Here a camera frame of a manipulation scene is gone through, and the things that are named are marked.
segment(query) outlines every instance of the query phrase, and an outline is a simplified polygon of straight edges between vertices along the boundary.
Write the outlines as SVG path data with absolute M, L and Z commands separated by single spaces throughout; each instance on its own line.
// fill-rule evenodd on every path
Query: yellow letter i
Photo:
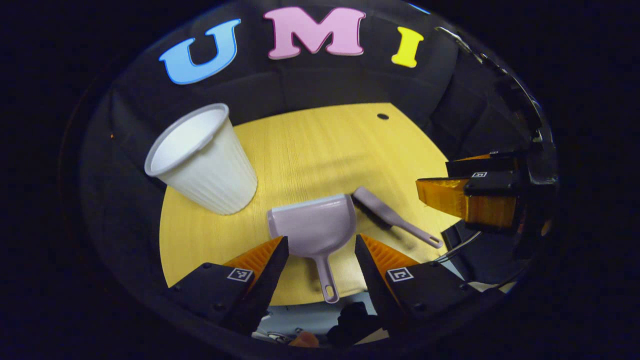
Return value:
M 424 37 L 414 30 L 398 26 L 398 32 L 402 35 L 400 39 L 400 47 L 397 54 L 391 56 L 391 62 L 406 67 L 415 67 L 418 63 L 415 61 L 415 53 L 418 51 L 418 43 L 424 40 Z

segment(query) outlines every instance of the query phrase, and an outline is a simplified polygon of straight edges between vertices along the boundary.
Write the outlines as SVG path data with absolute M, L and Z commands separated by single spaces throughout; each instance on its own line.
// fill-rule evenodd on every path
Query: wood grain surface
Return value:
M 241 124 L 234 130 L 257 174 L 257 192 L 243 210 L 224 216 L 167 187 L 159 241 L 168 286 L 206 261 L 222 264 L 268 241 L 269 209 L 352 193 L 362 185 L 428 233 L 440 234 L 459 220 L 418 199 L 415 180 L 445 177 L 446 158 L 390 103 L 294 111 Z M 356 215 L 356 234 L 372 236 L 419 262 L 446 252 L 402 229 L 384 231 L 358 209 Z M 341 297 L 366 289 L 354 248 L 355 236 L 329 257 Z M 323 295 L 315 263 L 289 256 L 271 305 L 319 301 Z

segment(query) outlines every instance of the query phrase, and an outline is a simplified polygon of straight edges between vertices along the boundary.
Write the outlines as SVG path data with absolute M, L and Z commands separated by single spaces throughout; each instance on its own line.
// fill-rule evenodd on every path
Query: letter m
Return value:
M 300 54 L 293 44 L 293 35 L 310 53 L 317 53 L 329 35 L 332 42 L 326 47 L 334 55 L 362 55 L 360 47 L 360 20 L 366 14 L 356 9 L 335 8 L 318 24 L 298 7 L 280 8 L 264 14 L 273 21 L 274 48 L 269 58 L 274 60 L 292 58 Z

